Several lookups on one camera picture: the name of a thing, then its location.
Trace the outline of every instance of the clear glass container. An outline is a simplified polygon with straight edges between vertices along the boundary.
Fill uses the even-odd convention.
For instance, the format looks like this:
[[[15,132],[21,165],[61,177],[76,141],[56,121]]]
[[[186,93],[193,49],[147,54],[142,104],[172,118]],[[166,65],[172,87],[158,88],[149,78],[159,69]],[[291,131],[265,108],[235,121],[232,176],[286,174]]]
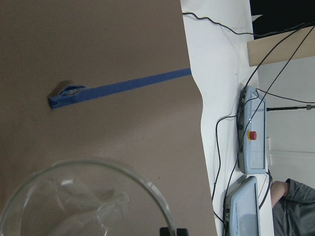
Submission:
[[[147,178],[111,160],[69,160],[33,174],[8,202],[0,236],[176,235],[165,198]]]

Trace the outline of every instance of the blue painter's tape strip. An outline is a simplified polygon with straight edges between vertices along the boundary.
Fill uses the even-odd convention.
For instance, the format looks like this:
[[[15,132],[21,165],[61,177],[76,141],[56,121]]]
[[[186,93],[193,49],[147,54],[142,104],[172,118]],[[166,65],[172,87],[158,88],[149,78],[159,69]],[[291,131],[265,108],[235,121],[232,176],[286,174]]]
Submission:
[[[137,89],[140,87],[160,83],[167,80],[191,75],[190,68],[153,75],[135,80],[124,81],[112,85],[97,88],[85,88],[84,86],[68,86],[58,96],[49,97],[49,106],[54,109],[71,104],[105,97],[111,94]]]

